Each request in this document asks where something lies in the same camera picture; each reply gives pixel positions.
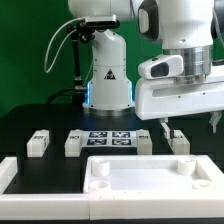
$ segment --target white rectangular block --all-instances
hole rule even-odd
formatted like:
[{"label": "white rectangular block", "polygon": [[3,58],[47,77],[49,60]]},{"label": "white rectangular block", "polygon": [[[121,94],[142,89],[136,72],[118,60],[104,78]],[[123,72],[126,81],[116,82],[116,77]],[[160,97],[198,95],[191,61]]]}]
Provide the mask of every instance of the white rectangular block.
[{"label": "white rectangular block", "polygon": [[175,138],[168,139],[168,144],[174,155],[190,154],[190,143],[180,130],[175,130]]},{"label": "white rectangular block", "polygon": [[65,157],[79,157],[82,149],[82,130],[71,131],[65,142]]},{"label": "white rectangular block", "polygon": [[36,131],[27,143],[28,157],[42,157],[50,143],[49,131]]},{"label": "white rectangular block", "polygon": [[136,134],[138,155],[152,155],[152,140],[149,131],[139,130]]},{"label": "white rectangular block", "polygon": [[0,194],[3,194],[17,172],[16,158],[7,157],[2,161],[0,164]]}]

